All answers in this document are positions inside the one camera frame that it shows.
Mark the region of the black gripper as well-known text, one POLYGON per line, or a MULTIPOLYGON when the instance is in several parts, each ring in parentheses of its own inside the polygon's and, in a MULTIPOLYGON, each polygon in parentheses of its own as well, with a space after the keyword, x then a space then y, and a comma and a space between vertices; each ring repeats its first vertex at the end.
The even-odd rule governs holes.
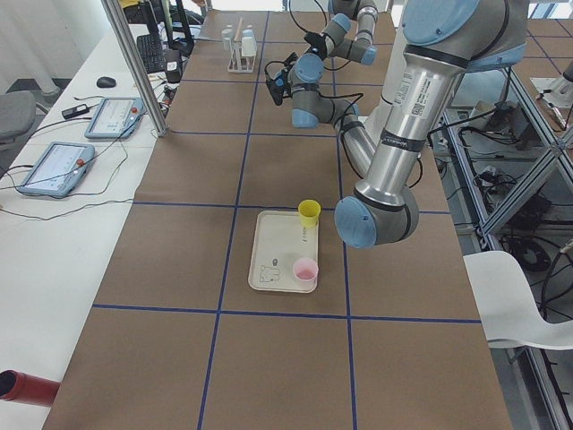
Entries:
POLYGON ((315 54, 319 58, 327 57, 326 39, 323 35, 308 31, 304 35, 304 40, 309 44, 308 53, 315 54))
POLYGON ((285 60, 269 61, 264 66, 265 83, 276 106, 281 106, 284 99, 292 97, 291 84, 288 82, 288 75, 297 59, 298 55, 296 52, 292 52, 285 60), (281 64, 281 68, 277 73, 271 76, 268 68, 273 64, 281 64))

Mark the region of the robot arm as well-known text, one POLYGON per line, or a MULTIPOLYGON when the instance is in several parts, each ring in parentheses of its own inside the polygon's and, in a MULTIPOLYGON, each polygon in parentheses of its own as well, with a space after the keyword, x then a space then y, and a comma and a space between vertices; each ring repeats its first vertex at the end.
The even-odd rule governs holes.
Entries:
POLYGON ((374 1, 329 1, 331 19, 320 32, 307 31, 306 52, 319 59, 339 57, 350 62, 372 65, 377 48, 373 36, 379 16, 374 1))
POLYGON ((526 50, 525 1, 410 1, 402 14, 379 106, 365 120, 350 96, 320 90, 330 57, 370 65, 378 10, 372 1, 332 1, 331 20, 307 32, 308 49, 282 62, 266 85, 276 104, 292 101, 298 129, 332 125, 359 175, 335 209, 340 238, 371 248, 409 237, 418 206, 407 180, 456 80, 518 63, 526 50))

